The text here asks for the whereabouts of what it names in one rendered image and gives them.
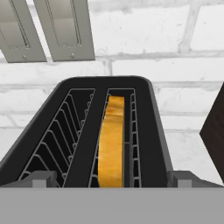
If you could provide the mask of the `black toaster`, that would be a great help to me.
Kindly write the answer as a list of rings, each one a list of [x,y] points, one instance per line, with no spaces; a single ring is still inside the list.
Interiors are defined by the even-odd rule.
[[[100,187],[100,132],[111,95],[124,98],[122,186],[167,186],[172,163],[151,82],[102,76],[57,85],[0,162],[0,187],[35,171],[57,172],[56,187]]]

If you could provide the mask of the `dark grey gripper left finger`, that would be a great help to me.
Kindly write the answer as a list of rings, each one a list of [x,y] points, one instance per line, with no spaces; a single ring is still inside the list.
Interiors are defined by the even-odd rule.
[[[56,187],[57,185],[58,182],[56,171],[34,171],[26,178],[2,185],[2,187],[49,188]]]

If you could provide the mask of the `golden bread slice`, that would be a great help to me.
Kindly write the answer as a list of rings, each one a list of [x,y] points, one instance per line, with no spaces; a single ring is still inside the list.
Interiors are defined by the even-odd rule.
[[[101,125],[98,151],[100,187],[123,186],[124,98],[110,96]]]

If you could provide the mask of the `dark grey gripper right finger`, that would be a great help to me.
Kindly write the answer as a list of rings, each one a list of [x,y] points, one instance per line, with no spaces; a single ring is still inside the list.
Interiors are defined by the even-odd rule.
[[[169,171],[168,187],[177,188],[221,188],[221,185],[198,178],[191,171]]]

